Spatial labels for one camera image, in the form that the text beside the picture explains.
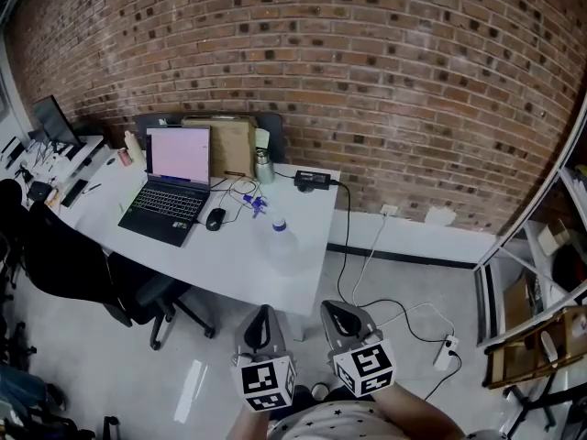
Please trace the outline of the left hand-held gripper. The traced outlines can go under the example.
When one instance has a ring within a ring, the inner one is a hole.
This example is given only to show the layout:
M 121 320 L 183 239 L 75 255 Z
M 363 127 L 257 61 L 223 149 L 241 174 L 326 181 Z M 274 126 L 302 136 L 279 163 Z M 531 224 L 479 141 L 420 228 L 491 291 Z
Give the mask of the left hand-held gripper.
M 245 317 L 235 332 L 237 393 L 253 412 L 291 406 L 296 371 L 293 355 L 281 346 L 281 327 L 274 309 L 262 305 Z

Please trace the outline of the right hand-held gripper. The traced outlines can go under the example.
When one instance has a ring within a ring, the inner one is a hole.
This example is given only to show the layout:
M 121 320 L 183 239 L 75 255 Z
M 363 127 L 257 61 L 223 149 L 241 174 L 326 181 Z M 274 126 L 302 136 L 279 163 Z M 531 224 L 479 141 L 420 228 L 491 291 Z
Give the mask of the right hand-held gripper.
M 335 375 L 356 397 L 381 391 L 395 382 L 396 362 L 391 342 L 383 337 L 369 313 L 357 306 L 330 300 L 320 304 L 320 316 L 333 351 L 330 362 Z M 356 344 L 342 347 L 342 337 Z

